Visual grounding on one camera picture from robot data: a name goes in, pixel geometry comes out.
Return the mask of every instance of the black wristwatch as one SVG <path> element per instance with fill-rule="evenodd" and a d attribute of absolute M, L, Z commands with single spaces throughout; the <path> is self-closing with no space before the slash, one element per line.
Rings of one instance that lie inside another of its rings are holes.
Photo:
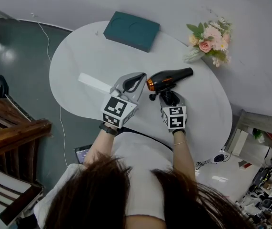
<path fill-rule="evenodd" d="M 185 134 L 185 130 L 184 129 L 175 129 L 175 130 L 172 131 L 172 134 L 174 135 L 174 133 L 178 132 L 178 131 L 182 131 Z"/>
<path fill-rule="evenodd" d="M 109 133 L 112 135 L 116 135 L 118 133 L 118 131 L 111 129 L 110 127 L 106 126 L 103 122 L 100 124 L 99 128 L 106 131 L 106 133 Z"/>

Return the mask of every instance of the white table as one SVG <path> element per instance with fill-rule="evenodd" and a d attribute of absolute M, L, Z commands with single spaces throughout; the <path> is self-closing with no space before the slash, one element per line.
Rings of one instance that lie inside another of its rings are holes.
<path fill-rule="evenodd" d="M 58 46 L 50 66 L 50 86 L 56 101 L 67 111 L 85 118 L 101 120 L 103 93 L 78 81 L 80 73 L 113 85 L 132 72 L 145 72 L 148 78 L 163 70 L 191 67 L 194 76 L 174 89 L 186 99 L 186 134 L 194 161 L 204 161 L 219 152 L 228 139 L 232 111 L 221 84 L 199 60 L 185 64 L 188 48 L 163 32 L 158 32 L 149 53 L 107 40 L 103 32 L 108 21 L 83 26 Z M 172 134 L 162 123 L 159 100 L 150 101 L 145 86 L 139 110 L 126 127 L 172 145 Z"/>

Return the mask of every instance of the hair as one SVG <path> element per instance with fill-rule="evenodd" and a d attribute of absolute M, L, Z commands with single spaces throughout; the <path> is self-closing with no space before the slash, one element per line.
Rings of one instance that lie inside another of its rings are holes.
<path fill-rule="evenodd" d="M 45 220 L 45 229 L 125 228 L 130 189 L 129 172 L 117 158 L 99 159 L 75 174 L 57 193 Z M 151 171 L 164 195 L 167 229 L 253 229 L 222 194 L 190 180 L 177 170 Z"/>

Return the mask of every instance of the teal box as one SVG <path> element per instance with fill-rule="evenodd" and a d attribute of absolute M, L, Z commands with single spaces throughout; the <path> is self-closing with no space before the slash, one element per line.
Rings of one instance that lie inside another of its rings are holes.
<path fill-rule="evenodd" d="M 115 12 L 109 21 L 104 36 L 133 48 L 149 52 L 159 24 L 127 13 Z"/>

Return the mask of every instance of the green floor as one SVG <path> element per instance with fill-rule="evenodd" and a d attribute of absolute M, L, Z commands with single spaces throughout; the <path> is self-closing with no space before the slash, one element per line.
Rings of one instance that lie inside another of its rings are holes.
<path fill-rule="evenodd" d="M 49 55 L 52 58 L 60 42 L 70 33 L 43 26 L 50 38 Z M 9 94 L 34 119 L 52 122 L 53 138 L 40 142 L 37 179 L 48 192 L 66 169 L 60 124 L 60 106 L 49 85 L 47 38 L 36 23 L 0 20 L 0 74 L 8 85 Z M 74 148 L 91 144 L 99 132 L 99 121 L 75 116 L 62 109 L 66 132 L 67 163 L 76 163 Z"/>

